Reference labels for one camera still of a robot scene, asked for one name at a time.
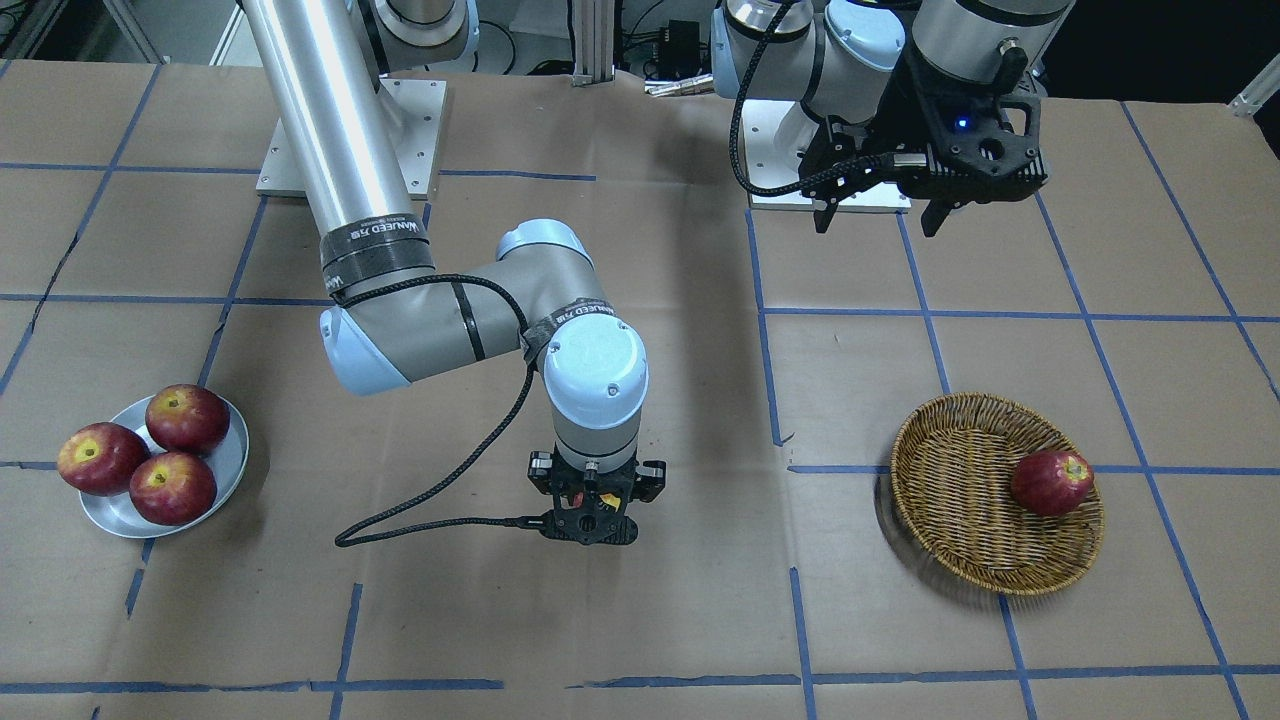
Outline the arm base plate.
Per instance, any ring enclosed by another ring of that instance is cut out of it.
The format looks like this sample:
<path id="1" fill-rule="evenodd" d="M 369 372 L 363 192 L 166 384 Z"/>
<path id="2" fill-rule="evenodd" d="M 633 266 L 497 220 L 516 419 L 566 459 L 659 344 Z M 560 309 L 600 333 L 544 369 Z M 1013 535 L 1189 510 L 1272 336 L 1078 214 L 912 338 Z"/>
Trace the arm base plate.
<path id="1" fill-rule="evenodd" d="M 778 187 L 799 179 L 801 154 L 808 149 L 817 123 L 799 102 L 749 99 L 742 108 L 745 133 L 742 168 L 755 186 Z M 896 184 L 882 183 L 840 202 L 846 213 L 906 211 L 910 199 Z"/>
<path id="2" fill-rule="evenodd" d="M 256 183 L 270 197 L 303 197 L 312 179 L 347 199 L 355 186 L 425 200 L 436 173 L 447 85 L 383 77 L 357 97 L 319 94 L 273 131 Z"/>

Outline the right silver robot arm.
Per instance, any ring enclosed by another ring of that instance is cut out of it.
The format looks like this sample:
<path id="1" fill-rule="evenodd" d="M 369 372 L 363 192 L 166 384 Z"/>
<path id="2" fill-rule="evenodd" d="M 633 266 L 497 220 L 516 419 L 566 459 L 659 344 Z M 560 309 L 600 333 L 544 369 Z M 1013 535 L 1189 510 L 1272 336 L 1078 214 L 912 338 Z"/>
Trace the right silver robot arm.
<path id="1" fill-rule="evenodd" d="M 413 209 L 397 141 L 408 129 L 387 74 L 453 59 L 477 40 L 471 1 L 243 1 L 282 128 L 320 234 L 333 306 L 320 334 L 332 369 L 369 396 L 520 352 L 520 397 L 540 377 L 554 447 L 530 456 L 552 500 L 499 527 L 554 541 L 628 544 L 635 502 L 666 486 L 666 465 L 636 457 L 649 364 L 640 334 L 608 301 L 575 232 L 532 219 L 495 260 L 438 270 Z"/>

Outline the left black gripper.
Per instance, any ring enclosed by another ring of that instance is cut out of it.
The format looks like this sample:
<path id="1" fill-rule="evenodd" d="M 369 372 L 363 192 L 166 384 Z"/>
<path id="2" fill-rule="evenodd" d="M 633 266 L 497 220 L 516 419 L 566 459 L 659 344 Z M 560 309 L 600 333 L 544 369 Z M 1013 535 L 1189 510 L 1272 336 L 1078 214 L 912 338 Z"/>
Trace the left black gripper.
<path id="1" fill-rule="evenodd" d="M 1050 178 L 1041 150 L 1041 101 L 1030 86 L 1025 50 L 996 53 L 993 79 L 956 79 L 915 45 L 901 55 L 872 122 L 872 151 L 855 126 L 823 119 L 797 167 L 799 193 L 813 205 L 823 234 L 838 204 L 890 177 L 893 154 L 922 158 L 895 172 L 900 190 L 925 199 L 922 233 L 936 237 L 963 202 L 1016 202 Z"/>

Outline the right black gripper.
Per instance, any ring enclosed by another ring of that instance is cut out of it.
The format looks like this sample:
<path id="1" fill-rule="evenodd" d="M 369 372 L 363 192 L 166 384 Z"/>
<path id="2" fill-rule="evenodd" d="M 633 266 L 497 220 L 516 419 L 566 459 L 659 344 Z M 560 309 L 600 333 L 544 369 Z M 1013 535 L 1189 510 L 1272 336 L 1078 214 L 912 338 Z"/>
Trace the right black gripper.
<path id="1" fill-rule="evenodd" d="M 667 462 L 660 460 L 625 461 L 612 471 L 577 469 L 558 451 L 530 454 L 527 478 L 543 493 L 553 498 L 553 509 L 541 516 L 540 534 L 553 541 L 571 541 L 580 544 L 626 546 L 639 537 L 637 524 L 617 512 L 573 515 L 561 506 L 559 492 L 570 486 L 589 489 L 620 489 L 630 502 L 652 502 L 666 488 Z"/>

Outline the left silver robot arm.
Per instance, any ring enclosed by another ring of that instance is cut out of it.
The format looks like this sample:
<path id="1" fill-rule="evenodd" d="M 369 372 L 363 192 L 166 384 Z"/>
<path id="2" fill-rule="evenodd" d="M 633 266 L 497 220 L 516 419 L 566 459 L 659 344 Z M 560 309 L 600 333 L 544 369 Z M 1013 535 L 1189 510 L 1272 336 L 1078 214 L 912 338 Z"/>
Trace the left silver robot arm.
<path id="1" fill-rule="evenodd" d="M 714 90 L 733 101 L 730 165 L 759 199 L 797 193 L 826 232 L 846 199 L 890 183 L 936 234 L 969 204 L 1019 202 L 1050 179 L 1036 63 L 1070 1 L 722 1 Z M 749 100 L 794 106 L 812 131 L 796 176 L 745 170 Z"/>

